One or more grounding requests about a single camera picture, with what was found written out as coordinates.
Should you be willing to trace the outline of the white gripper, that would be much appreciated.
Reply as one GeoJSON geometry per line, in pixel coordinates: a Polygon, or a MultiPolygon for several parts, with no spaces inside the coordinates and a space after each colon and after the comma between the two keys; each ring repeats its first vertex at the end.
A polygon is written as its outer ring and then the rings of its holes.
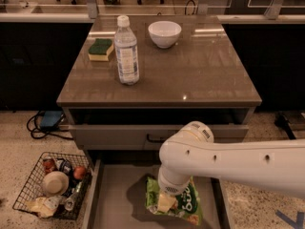
{"type": "Polygon", "coordinates": [[[158,197],[157,210],[167,213],[176,202],[175,196],[184,192],[192,176],[189,169],[174,169],[161,165],[158,172],[158,185],[161,192],[158,197]]]}

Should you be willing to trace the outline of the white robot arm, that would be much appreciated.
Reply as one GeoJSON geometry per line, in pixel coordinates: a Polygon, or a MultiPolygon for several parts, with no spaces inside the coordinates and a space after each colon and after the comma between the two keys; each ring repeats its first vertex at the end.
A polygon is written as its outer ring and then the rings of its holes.
{"type": "Polygon", "coordinates": [[[193,121],[159,150],[160,189],[184,192],[192,177],[213,177],[305,198],[305,140],[216,143],[211,129],[193,121]]]}

